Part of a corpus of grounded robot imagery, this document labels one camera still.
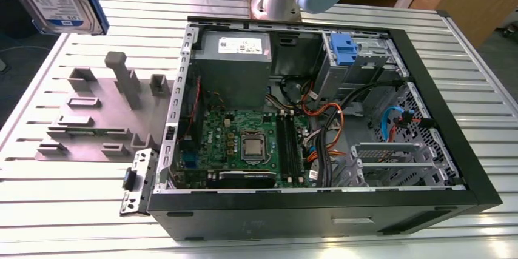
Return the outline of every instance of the motherboard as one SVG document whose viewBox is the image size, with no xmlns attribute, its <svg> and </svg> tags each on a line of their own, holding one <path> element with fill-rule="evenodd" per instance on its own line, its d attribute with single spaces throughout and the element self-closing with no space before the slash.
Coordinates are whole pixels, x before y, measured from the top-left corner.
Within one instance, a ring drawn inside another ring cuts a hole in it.
<svg viewBox="0 0 518 259">
<path fill-rule="evenodd" d="M 207 112 L 201 146 L 181 152 L 176 183 L 187 189 L 310 187 L 300 146 L 307 131 L 306 116 Z"/>
</svg>

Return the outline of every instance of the red wire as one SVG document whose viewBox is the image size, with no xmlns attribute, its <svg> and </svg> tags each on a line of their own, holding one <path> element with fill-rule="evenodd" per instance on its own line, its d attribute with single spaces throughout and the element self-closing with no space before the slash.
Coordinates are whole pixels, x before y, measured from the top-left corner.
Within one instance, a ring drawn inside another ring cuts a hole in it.
<svg viewBox="0 0 518 259">
<path fill-rule="evenodd" d="M 185 130 L 184 136 L 180 138 L 180 141 L 185 138 L 187 133 L 191 130 L 191 127 L 192 127 L 192 121 L 195 120 L 196 109 L 197 109 L 197 101 L 199 101 L 199 98 L 200 98 L 200 88 L 201 88 L 201 86 L 200 86 L 200 78 L 197 77 L 196 101 L 193 102 L 195 105 L 192 106 L 191 119 L 188 121 L 188 127 L 187 127 L 187 130 Z"/>
<path fill-rule="evenodd" d="M 412 122 L 419 123 L 420 122 L 420 118 L 412 118 Z M 392 125 L 392 127 L 390 129 L 390 134 L 388 134 L 387 142 L 394 142 L 395 131 L 396 131 L 396 126 L 395 126 L 395 123 L 394 123 L 394 125 Z"/>
</svg>

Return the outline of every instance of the wire bundle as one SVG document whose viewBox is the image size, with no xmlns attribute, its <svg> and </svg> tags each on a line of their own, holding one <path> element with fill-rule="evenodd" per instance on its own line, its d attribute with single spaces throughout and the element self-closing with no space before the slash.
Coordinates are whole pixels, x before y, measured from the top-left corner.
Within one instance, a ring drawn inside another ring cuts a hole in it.
<svg viewBox="0 0 518 259">
<path fill-rule="evenodd" d="M 375 82 L 371 84 L 366 84 L 364 86 L 354 89 L 351 93 L 346 96 L 346 98 L 342 100 L 342 103 L 339 104 L 339 108 L 344 109 L 350 105 L 350 103 L 360 96 L 366 91 L 371 90 L 374 87 L 379 86 L 400 86 L 404 82 L 395 80 L 395 81 L 382 81 Z M 318 161 L 319 161 L 319 171 L 318 171 L 318 187 L 331 187 L 331 172 L 332 172 L 332 166 L 331 166 L 331 159 L 330 154 L 327 151 L 327 145 L 326 145 L 326 132 L 328 127 L 331 126 L 332 120 L 336 117 L 338 109 L 334 109 L 320 130 L 319 136 L 316 138 L 316 153 L 318 153 Z"/>
<path fill-rule="evenodd" d="M 200 77 L 197 77 L 197 81 L 196 81 L 196 101 L 193 102 L 193 106 L 192 106 L 192 111 L 191 111 L 191 117 L 189 117 L 189 121 L 188 121 L 188 127 L 187 127 L 187 130 L 185 130 L 185 133 L 184 133 L 184 136 L 180 138 L 180 141 L 185 138 L 187 134 L 188 134 L 188 131 L 191 130 L 191 127 L 192 127 L 192 121 L 195 120 L 195 116 L 196 116 L 196 112 L 197 112 L 197 103 L 199 103 L 199 99 L 200 99 L 200 89 L 201 89 L 201 84 L 200 84 Z"/>
</svg>

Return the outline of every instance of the aluminum slat table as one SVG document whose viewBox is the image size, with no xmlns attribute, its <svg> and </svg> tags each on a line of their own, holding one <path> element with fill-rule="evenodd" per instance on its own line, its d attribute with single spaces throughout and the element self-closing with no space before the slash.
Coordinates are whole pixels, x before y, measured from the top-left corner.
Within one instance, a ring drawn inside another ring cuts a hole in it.
<svg viewBox="0 0 518 259">
<path fill-rule="evenodd" d="M 124 51 L 139 78 L 175 79 L 188 15 L 245 18 L 245 0 L 100 0 L 108 36 L 61 35 L 0 132 L 0 254 L 96 258 L 510 258 L 518 254 L 518 106 L 455 24 L 435 12 L 336 5 L 304 22 L 404 29 L 503 205 L 411 235 L 175 242 L 152 217 L 119 217 L 129 163 L 33 159 L 75 67 L 113 77 Z"/>
</svg>

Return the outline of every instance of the black connector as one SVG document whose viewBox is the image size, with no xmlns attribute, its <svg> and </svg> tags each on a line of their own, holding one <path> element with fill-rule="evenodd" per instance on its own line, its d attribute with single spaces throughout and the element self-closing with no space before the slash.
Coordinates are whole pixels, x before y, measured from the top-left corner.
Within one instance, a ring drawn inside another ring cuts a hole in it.
<svg viewBox="0 0 518 259">
<path fill-rule="evenodd" d="M 432 118 L 422 118 L 418 126 L 426 129 L 436 128 L 436 121 Z"/>
</svg>

